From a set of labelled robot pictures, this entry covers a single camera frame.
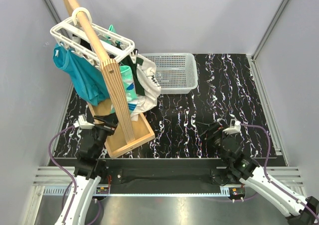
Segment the white plastic clip hanger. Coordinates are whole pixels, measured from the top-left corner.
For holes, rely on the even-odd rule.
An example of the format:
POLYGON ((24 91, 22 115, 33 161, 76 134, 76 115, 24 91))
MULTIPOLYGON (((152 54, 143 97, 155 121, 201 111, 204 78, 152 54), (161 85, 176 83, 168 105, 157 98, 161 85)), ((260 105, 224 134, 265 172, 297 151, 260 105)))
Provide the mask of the white plastic clip hanger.
POLYGON ((50 34, 66 50, 70 49, 97 69, 100 68, 100 57, 103 55, 113 55, 117 63, 120 63, 127 56, 134 63, 137 59, 138 51, 135 49, 134 41, 94 24, 89 11, 84 7, 73 10, 69 18, 51 28, 50 34), (91 49, 63 35, 62 30, 89 42, 91 49))

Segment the black white striped sock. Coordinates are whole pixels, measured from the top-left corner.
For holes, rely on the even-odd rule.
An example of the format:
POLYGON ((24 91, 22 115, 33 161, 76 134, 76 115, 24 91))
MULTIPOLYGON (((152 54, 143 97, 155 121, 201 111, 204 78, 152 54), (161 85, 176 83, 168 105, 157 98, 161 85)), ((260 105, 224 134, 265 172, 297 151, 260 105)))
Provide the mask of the black white striped sock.
POLYGON ((78 44, 80 44, 81 46, 85 47, 86 49, 88 50, 92 50, 92 47, 90 45, 89 42, 87 42, 86 40, 78 37, 77 35, 75 34, 72 34, 72 40, 78 44))

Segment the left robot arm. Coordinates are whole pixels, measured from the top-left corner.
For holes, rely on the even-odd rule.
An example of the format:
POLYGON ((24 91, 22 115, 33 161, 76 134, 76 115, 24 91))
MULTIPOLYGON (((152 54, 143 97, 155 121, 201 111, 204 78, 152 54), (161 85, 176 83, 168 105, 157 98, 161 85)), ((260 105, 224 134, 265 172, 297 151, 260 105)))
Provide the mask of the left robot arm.
POLYGON ((71 178, 72 183, 67 201, 56 222, 57 225, 83 225, 98 184, 107 179, 106 162, 99 160, 99 157, 106 139, 115 133, 119 122, 114 113, 95 115, 93 119, 100 123, 88 122, 85 115, 81 114, 69 127, 69 129, 79 127, 92 130, 80 140, 73 174, 56 161, 53 162, 71 178))

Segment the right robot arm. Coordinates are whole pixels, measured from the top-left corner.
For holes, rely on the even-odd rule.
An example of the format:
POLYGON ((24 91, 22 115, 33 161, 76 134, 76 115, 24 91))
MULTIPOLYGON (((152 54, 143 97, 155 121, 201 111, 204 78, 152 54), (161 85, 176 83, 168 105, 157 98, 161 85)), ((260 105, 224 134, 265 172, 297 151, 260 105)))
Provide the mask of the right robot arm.
POLYGON ((305 197, 276 180, 267 171, 267 162, 260 165, 244 154, 233 137, 241 131, 243 123, 232 119, 229 126, 214 122, 200 135, 216 150, 226 168, 212 175, 221 186, 240 183, 274 205, 290 225, 317 225, 319 223, 319 201, 313 196, 305 197))

